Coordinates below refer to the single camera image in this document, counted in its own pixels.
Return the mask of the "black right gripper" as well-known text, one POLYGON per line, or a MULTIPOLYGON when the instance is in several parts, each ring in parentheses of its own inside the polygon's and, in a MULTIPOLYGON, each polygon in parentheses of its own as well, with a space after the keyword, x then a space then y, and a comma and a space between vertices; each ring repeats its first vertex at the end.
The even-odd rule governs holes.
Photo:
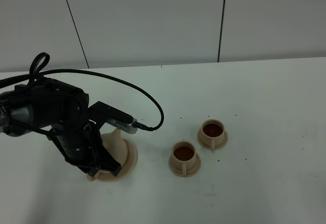
POLYGON ((96 125, 88 122, 77 132, 50 136, 67 163, 78 167, 82 172, 94 177, 99 171, 110 172, 117 176, 121 164, 103 146, 103 141, 96 125))

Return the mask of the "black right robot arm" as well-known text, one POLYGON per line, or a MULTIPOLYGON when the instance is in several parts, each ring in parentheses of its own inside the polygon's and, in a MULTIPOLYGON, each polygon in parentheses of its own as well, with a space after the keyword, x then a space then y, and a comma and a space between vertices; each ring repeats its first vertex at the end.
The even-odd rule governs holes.
POLYGON ((103 146, 100 128, 112 115, 98 101, 67 83, 46 78, 39 84, 16 85, 1 94, 1 132, 18 137, 36 132, 52 141, 66 162, 93 177, 99 171, 117 176, 121 164, 103 146))

